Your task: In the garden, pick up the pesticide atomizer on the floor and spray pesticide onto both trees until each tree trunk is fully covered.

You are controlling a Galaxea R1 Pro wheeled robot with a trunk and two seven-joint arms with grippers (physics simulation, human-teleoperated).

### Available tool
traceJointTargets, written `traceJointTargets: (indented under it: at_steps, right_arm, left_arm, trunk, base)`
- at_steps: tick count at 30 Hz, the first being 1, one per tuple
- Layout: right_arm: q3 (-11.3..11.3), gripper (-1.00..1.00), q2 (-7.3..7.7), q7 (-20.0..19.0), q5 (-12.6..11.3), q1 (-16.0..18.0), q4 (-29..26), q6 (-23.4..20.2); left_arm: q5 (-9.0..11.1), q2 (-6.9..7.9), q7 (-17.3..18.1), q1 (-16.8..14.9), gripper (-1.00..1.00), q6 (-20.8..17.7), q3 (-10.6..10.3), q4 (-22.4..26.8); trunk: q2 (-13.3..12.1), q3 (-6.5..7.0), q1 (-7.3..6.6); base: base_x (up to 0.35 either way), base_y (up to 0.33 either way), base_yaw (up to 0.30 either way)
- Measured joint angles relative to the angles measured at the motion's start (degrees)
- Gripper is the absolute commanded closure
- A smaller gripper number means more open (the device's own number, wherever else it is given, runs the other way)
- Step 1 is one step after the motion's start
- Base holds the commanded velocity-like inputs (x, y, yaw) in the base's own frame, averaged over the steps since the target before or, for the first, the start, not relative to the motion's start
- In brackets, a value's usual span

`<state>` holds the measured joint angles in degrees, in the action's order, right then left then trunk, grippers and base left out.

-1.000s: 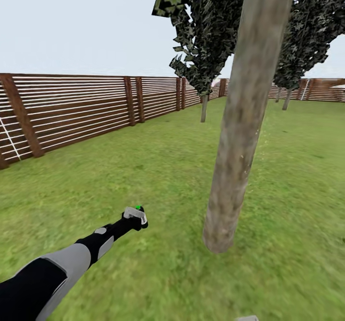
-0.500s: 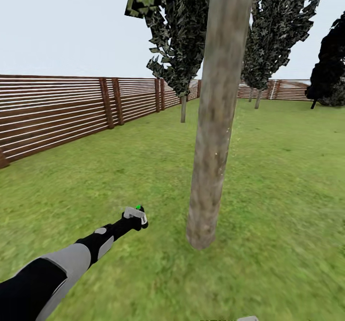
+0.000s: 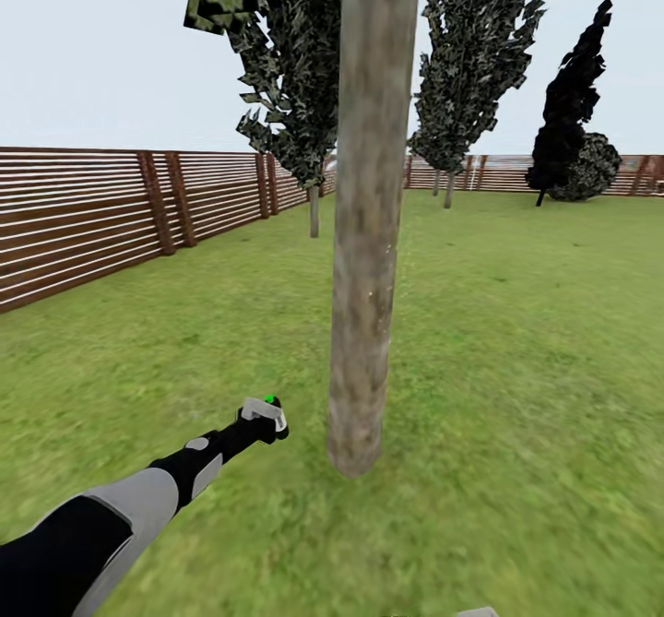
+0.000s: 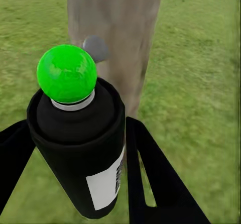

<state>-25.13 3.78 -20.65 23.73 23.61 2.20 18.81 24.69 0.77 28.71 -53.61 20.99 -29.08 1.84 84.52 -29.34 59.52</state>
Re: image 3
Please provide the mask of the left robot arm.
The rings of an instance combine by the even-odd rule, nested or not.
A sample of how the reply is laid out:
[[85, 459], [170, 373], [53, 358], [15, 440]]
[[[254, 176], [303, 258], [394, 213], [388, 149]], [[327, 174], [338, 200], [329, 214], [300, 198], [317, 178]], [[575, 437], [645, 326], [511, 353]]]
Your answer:
[[236, 413], [231, 427], [203, 434], [124, 480], [78, 492], [33, 530], [0, 545], [0, 617], [90, 617], [222, 463], [257, 440], [277, 439], [279, 406], [247, 397]]

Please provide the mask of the pesticide atomizer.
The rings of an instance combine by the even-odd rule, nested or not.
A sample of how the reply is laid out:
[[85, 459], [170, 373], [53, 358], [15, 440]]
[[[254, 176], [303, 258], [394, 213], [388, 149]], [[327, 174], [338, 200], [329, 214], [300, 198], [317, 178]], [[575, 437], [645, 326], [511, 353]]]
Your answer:
[[289, 435], [289, 427], [287, 426], [287, 423], [285, 421], [285, 415], [282, 414], [279, 416], [277, 419], [274, 420], [276, 422], [276, 435], [278, 439], [285, 439], [287, 435]]

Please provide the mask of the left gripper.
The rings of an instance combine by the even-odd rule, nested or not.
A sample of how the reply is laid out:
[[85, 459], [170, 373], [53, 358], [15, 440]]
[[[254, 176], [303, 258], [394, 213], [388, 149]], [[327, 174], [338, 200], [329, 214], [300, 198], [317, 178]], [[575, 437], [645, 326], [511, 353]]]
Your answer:
[[236, 413], [236, 421], [231, 427], [237, 430], [241, 437], [242, 450], [246, 450], [248, 446], [257, 440], [272, 445], [277, 439], [276, 422], [274, 420], [260, 416], [258, 419], [247, 421], [244, 417], [241, 417], [240, 410]]

